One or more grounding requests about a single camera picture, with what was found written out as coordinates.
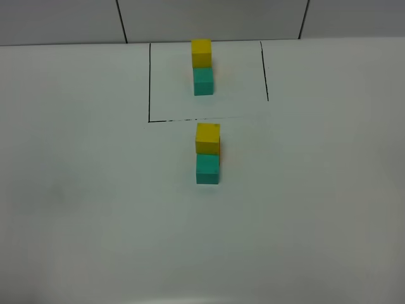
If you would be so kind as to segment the yellow template cube block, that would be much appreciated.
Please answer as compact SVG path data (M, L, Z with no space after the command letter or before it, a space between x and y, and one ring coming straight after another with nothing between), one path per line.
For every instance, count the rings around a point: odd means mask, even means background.
M209 39L197 39L191 41L192 67L212 67L212 49Z

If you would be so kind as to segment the teal template cube block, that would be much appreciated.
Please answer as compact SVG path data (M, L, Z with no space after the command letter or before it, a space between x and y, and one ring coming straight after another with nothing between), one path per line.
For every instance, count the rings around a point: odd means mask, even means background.
M214 94L213 68L194 68L193 84L195 96L206 96Z

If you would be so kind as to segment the orange cube block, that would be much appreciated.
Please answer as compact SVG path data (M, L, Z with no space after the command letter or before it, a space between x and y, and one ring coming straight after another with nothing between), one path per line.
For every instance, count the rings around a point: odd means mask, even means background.
M222 149L222 143L221 143L221 137L220 137L219 141L218 141L218 157L219 157L219 164L220 165L221 165L221 162L222 162L221 149Z

